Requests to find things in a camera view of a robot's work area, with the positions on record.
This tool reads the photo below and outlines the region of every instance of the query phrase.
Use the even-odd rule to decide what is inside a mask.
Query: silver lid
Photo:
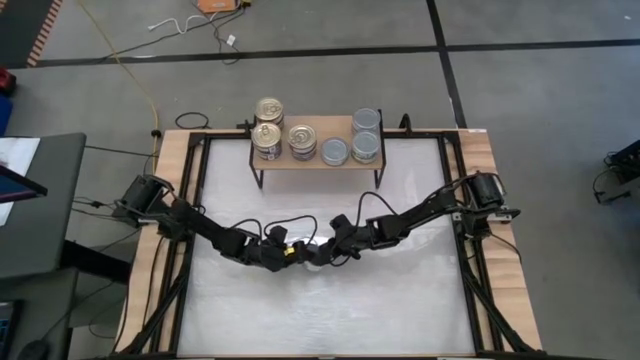
[[[262,121],[273,121],[282,115],[282,103],[276,98],[262,98],[256,104],[256,117]]]
[[[362,131],[353,137],[353,150],[360,154],[375,154],[380,149],[378,136],[369,131]]]
[[[322,159],[329,165],[342,165],[349,157],[349,145],[338,138],[332,137],[322,143]]]
[[[289,130],[289,144],[295,149],[307,149],[316,144],[316,132],[311,126],[298,125]]]
[[[380,113],[373,109],[359,109],[353,114],[356,130],[373,130],[380,124]]]
[[[253,133],[251,140],[256,146],[268,148],[275,146],[280,141],[280,128],[274,124],[258,124]]]

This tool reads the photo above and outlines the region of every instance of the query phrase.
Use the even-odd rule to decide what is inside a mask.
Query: yellow cable
[[[129,70],[128,67],[126,67],[122,62],[120,62],[120,58],[118,57],[118,52],[116,51],[116,48],[113,46],[111,41],[109,41],[109,37],[104,32],[104,30],[102,30],[102,27],[100,26],[98,21],[93,17],[93,15],[91,15],[89,10],[87,10],[87,8],[84,6],[84,0],[78,0],[78,4],[82,8],[82,10],[85,12],[85,14],[87,14],[89,19],[91,19],[91,22],[93,23],[93,25],[95,25],[96,29],[98,29],[98,31],[100,32],[100,35],[102,35],[102,38],[107,43],[107,45],[109,45],[109,48],[111,49],[111,54],[116,59],[116,62],[118,63],[118,65],[122,66],[124,71],[126,71],[127,74],[129,74],[131,79],[133,79],[133,81],[135,81],[135,83],[136,83],[136,85],[138,85],[138,88],[140,89],[140,91],[144,94],[144,97],[147,99],[147,102],[149,103],[149,106],[151,106],[151,111],[153,112],[153,120],[155,122],[154,130],[158,130],[159,127],[160,127],[160,125],[159,125],[160,121],[158,119],[158,111],[156,109],[156,105],[153,103],[153,99],[151,99],[151,96],[149,95],[149,92],[147,91],[147,89],[145,89],[144,86],[142,86],[140,81],[138,81],[138,79],[133,75],[131,70]],[[157,152],[158,152],[158,138],[157,137],[153,137],[153,152],[151,154],[152,155],[158,155]],[[152,162],[152,167],[153,167],[153,173],[154,174],[156,172],[156,166],[157,165],[158,165],[158,157],[154,156],[153,157],[153,162]]]

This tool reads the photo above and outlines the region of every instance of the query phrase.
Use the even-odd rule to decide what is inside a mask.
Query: orange box
[[[236,8],[235,0],[198,0],[198,8],[204,13],[219,11],[233,11]]]

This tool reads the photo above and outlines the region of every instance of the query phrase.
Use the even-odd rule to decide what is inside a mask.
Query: wooden table
[[[242,130],[207,130],[212,133],[241,133]],[[449,129],[438,129],[429,131],[452,131]],[[184,160],[187,152],[187,143],[189,139],[189,130],[170,130],[165,132],[156,176],[168,180],[178,189],[180,187],[182,172],[184,168]],[[485,130],[459,130],[461,147],[464,157],[467,173],[475,171],[495,172],[496,165],[491,151],[489,136]],[[452,175],[455,179],[457,171],[454,164],[455,158],[453,150],[448,149],[449,163],[452,164]],[[199,168],[199,149],[196,150],[194,164],[192,166],[192,174],[188,190],[188,200],[192,201],[195,191],[195,181]],[[492,224],[493,232],[515,245],[513,232],[510,225]],[[156,261],[155,270],[152,272],[152,264],[154,253],[160,236],[156,234],[155,226],[147,226],[142,230],[138,250],[133,264],[133,271],[129,281],[129,301],[126,322],[123,328],[122,338],[117,346],[117,350],[126,347],[133,337],[140,331],[145,322],[144,314],[147,305],[147,294],[151,285],[151,296],[148,299],[149,309],[147,318],[153,313],[156,307],[157,297],[160,291],[160,283],[165,268],[165,261],[168,249],[168,242],[164,241],[160,244],[159,255]],[[518,261],[517,255],[513,250],[504,246],[494,239],[487,238],[483,241],[483,249],[486,258],[487,270],[493,292],[493,298],[496,306],[500,309],[504,317],[516,330],[522,339],[533,348],[540,349],[540,338],[536,327],[527,285],[522,273],[522,267]],[[176,263],[176,272],[180,266],[181,256],[178,256]],[[169,347],[169,339],[173,318],[175,314],[175,304],[168,310],[163,327],[160,341],[160,350],[166,351]],[[489,331],[489,321],[482,305],[477,303],[478,317],[486,349],[491,349],[491,333]]]

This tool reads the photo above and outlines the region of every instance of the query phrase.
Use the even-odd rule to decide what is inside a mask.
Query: white sheet
[[[333,235],[329,221],[341,213],[355,221],[360,194],[375,190],[371,171],[323,170],[267,171],[260,191],[248,146],[213,142],[202,204],[220,224],[257,218],[266,225],[312,214],[319,221],[316,240],[326,241]],[[388,140],[387,160],[378,192],[397,211],[444,183],[435,140]],[[362,219],[387,212],[376,198],[365,198]],[[310,220],[285,226],[291,240],[313,230]],[[473,352],[448,217],[414,230],[395,248],[361,254],[339,268],[271,273],[226,260],[197,238],[178,354]]]
[[[40,139],[0,138],[0,164],[25,176]],[[7,223],[13,203],[0,204],[0,226]]]

